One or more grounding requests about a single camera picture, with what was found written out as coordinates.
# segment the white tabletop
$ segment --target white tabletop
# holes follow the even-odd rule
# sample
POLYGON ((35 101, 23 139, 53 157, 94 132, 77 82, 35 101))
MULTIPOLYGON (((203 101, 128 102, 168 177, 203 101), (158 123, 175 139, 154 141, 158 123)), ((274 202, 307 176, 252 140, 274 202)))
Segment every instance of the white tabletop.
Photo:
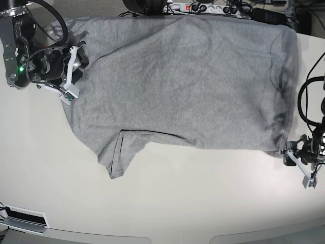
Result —
MULTIPOLYGON (((298 36, 300 86, 325 40, 298 36)), ((324 75, 322 61, 312 76, 324 75)), ((149 143, 111 180, 73 135, 57 94, 9 88, 0 59, 0 201, 45 212, 50 227, 152 243, 209 243, 217 235, 284 226, 325 214, 325 170, 305 190, 298 167, 261 151, 149 143)), ((322 83, 309 88, 321 121, 322 83)), ((290 139, 308 134, 296 109, 290 139)))

